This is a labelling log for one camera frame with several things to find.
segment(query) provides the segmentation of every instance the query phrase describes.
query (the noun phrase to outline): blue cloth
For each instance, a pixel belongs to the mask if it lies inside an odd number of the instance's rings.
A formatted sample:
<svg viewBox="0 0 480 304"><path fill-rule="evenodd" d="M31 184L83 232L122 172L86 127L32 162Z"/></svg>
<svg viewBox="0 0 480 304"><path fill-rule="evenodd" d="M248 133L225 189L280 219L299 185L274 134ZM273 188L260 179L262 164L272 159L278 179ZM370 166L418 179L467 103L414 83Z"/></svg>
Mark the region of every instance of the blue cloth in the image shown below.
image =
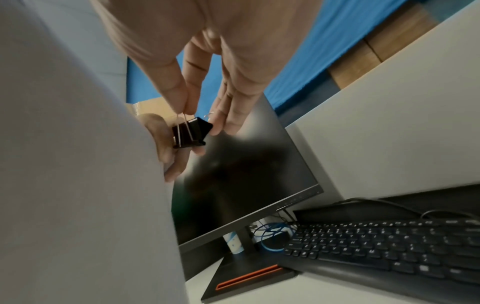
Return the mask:
<svg viewBox="0 0 480 304"><path fill-rule="evenodd" d="M309 35L282 72L265 90L277 108L367 35L406 0L325 0ZM177 56L182 65L183 53ZM214 55L203 82L197 116L203 117L217 96L222 62ZM129 60L127 102L160 96L141 70Z"/></svg>

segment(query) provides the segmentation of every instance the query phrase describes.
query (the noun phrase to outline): black binder clip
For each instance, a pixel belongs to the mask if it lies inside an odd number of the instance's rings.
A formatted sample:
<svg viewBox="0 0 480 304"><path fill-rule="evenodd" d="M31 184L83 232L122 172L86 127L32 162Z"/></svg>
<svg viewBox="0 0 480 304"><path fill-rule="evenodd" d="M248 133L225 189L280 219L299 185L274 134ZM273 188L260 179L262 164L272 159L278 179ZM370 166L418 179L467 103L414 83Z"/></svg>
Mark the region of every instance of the black binder clip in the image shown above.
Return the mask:
<svg viewBox="0 0 480 304"><path fill-rule="evenodd" d="M175 149L204 146L206 143L204 138L212 129L213 125L201 118L193 118L187 121L185 114L183 115L185 122L176 127L172 127L173 138L175 140Z"/></svg>

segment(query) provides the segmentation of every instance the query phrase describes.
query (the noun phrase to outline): hand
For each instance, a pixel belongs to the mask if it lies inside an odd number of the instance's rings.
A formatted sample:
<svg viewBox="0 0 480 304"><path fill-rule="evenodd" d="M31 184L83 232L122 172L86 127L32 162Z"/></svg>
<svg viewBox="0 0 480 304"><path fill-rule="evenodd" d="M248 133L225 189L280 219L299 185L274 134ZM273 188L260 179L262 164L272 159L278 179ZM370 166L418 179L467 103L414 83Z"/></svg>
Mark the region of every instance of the hand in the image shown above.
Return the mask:
<svg viewBox="0 0 480 304"><path fill-rule="evenodd" d="M177 113L193 115L212 54L223 81L213 135L238 132L293 56L322 0L91 0L110 37ZM183 71L176 55L184 49Z"/></svg>
<svg viewBox="0 0 480 304"><path fill-rule="evenodd" d="M137 116L138 120L146 127L155 140L158 160L165 165L171 166L165 172L165 181L172 182L185 171L192 149L174 149L174 134L172 126L177 125L177 121L165 121L163 117L157 114L142 114ZM204 155L204 147L194 147L193 151L197 155Z"/></svg>

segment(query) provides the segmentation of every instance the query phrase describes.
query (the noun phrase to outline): keyboard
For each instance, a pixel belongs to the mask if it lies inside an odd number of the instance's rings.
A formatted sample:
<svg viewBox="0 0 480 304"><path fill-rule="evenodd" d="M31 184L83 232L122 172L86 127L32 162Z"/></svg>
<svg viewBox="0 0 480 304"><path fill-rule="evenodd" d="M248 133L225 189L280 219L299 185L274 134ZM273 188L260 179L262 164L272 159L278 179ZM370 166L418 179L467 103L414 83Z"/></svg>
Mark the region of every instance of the keyboard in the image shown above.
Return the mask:
<svg viewBox="0 0 480 304"><path fill-rule="evenodd" d="M480 303L480 222L301 225L280 265L437 303Z"/></svg>

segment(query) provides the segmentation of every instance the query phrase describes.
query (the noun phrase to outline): black monitor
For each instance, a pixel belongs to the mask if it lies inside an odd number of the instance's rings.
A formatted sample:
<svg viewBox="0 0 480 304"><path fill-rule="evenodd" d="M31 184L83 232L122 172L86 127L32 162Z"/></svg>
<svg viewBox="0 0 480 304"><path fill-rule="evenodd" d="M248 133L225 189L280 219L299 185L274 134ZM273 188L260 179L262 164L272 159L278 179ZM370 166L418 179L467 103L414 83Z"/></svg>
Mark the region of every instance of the black monitor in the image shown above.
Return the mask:
<svg viewBox="0 0 480 304"><path fill-rule="evenodd" d="M235 136L207 136L173 187L181 252L323 192L262 96Z"/></svg>

